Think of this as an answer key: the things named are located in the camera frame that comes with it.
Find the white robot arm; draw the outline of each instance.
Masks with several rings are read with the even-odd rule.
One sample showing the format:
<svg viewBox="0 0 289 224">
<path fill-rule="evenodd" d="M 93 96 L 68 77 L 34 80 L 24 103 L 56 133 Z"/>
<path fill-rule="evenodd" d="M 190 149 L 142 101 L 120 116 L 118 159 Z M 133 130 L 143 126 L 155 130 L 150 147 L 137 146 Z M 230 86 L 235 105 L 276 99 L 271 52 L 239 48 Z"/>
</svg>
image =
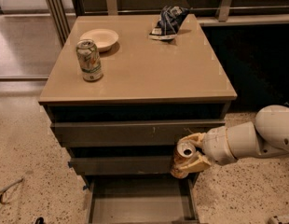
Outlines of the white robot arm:
<svg viewBox="0 0 289 224">
<path fill-rule="evenodd" d="M 261 109 L 255 124 L 222 126 L 207 133 L 194 133 L 179 140 L 178 154 L 184 162 L 172 167 L 172 174 L 203 171 L 213 163 L 226 165 L 238 159 L 269 158 L 289 153 L 289 108 L 270 105 Z"/>
</svg>

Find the terrazzo floor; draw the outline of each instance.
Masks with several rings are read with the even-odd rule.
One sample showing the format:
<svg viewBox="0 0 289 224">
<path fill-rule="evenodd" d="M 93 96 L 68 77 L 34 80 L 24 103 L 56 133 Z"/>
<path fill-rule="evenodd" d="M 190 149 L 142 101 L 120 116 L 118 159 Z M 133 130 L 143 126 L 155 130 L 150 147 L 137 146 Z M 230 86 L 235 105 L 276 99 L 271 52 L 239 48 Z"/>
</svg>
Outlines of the terrazzo floor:
<svg viewBox="0 0 289 224">
<path fill-rule="evenodd" d="M 51 26 L 50 20 L 42 22 Z M 53 65 L 54 56 L 48 57 Z M 70 157 L 37 102 L 44 84 L 0 82 L 0 189 L 24 177 L 7 192 L 8 204 L 0 204 L 0 224 L 30 224 L 38 217 L 46 224 L 86 223 L 88 191 L 68 167 Z M 253 112 L 228 113 L 226 122 L 230 127 L 254 118 Z M 272 216 L 289 214 L 289 156 L 214 166 L 200 174 L 193 191 L 201 223 L 267 223 Z"/>
</svg>

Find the bowl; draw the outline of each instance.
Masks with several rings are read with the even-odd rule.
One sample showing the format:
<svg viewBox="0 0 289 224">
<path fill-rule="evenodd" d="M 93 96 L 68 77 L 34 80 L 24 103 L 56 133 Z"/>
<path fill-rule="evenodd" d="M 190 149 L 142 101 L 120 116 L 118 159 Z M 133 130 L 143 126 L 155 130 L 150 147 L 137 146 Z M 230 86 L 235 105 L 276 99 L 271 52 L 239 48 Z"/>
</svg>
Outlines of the bowl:
<svg viewBox="0 0 289 224">
<path fill-rule="evenodd" d="M 91 39 L 95 42 L 99 52 L 106 52 L 118 40 L 118 34 L 109 29 L 94 29 L 86 32 L 80 37 L 80 40 Z"/>
</svg>

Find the can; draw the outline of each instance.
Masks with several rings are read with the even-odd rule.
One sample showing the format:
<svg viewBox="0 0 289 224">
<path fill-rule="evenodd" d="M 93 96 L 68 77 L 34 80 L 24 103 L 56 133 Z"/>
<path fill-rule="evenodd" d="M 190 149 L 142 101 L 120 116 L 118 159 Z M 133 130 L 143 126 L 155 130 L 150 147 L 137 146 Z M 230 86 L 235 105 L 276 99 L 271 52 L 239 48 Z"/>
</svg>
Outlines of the can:
<svg viewBox="0 0 289 224">
<path fill-rule="evenodd" d="M 82 71 L 82 77 L 87 81 L 95 81 L 103 76 L 98 48 L 93 40 L 81 40 L 76 45 L 76 54 Z"/>
<path fill-rule="evenodd" d="M 188 172 L 182 171 L 179 167 L 189 164 L 195 157 L 195 147 L 189 141 L 179 142 L 172 156 L 171 174 L 179 179 L 188 176 Z"/>
</svg>

